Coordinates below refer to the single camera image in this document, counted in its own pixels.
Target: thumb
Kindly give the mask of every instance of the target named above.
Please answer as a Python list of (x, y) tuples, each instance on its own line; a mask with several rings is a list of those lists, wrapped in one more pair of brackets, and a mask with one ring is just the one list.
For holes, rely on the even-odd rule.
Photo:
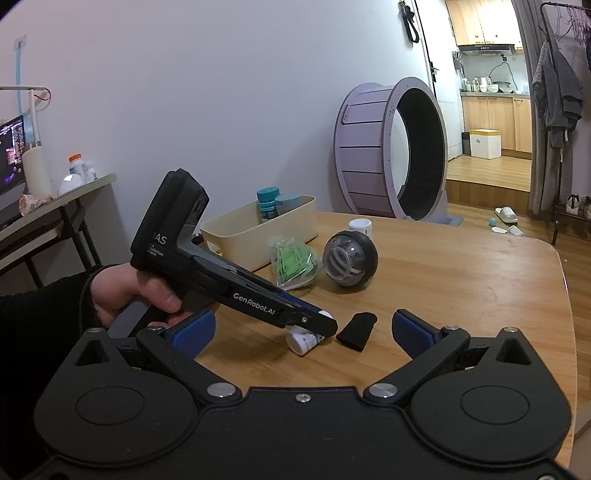
[(141, 295), (152, 305), (167, 313), (180, 310), (182, 302), (161, 278), (145, 272), (137, 272), (136, 294)]

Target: range hood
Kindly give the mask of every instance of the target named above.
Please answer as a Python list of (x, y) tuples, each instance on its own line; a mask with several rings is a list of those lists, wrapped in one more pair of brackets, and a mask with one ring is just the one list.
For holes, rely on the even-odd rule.
[(487, 43), (478, 45), (458, 45), (458, 49), (464, 55), (477, 55), (477, 54), (504, 54), (504, 55), (515, 55), (515, 45), (501, 43)]

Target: computer monitor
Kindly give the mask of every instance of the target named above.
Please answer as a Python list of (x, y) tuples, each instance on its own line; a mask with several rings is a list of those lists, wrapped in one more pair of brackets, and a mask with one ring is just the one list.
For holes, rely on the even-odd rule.
[(22, 115), (0, 125), (0, 225), (18, 218), (18, 199), (24, 193), (25, 130)]

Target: doorway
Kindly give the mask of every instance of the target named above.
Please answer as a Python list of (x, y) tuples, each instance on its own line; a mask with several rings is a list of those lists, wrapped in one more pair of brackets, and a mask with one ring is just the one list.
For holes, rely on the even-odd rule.
[[(434, 88), (448, 143), (453, 145), (458, 137), (461, 141), (461, 148), (450, 149), (449, 200), (509, 205), (526, 213), (532, 152), (530, 83), (511, 0), (417, 0), (417, 6), (437, 68)], [(437, 14), (426, 15), (426, 10)], [(460, 98), (455, 115), (446, 105), (453, 95)], [(482, 135), (470, 140), (471, 130)]]

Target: blue gripper pad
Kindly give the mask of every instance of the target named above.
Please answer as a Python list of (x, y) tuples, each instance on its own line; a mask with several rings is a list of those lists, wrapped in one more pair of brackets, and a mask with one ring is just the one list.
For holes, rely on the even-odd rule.
[(216, 333), (216, 316), (211, 310), (200, 310), (166, 332), (168, 340), (178, 351), (193, 359)]
[(441, 332), (408, 310), (396, 310), (392, 317), (392, 336), (410, 358), (421, 355), (441, 340)]
[(294, 297), (293, 295), (288, 294), (286, 291), (280, 293), (279, 296), (281, 298), (290, 300), (293, 303), (297, 303), (298, 305), (301, 305), (303, 307), (308, 307), (309, 309), (314, 310), (315, 312), (319, 312), (322, 310), (321, 308), (318, 308), (316, 305), (312, 305), (311, 303), (308, 303), (302, 299), (299, 299), (298, 297)]

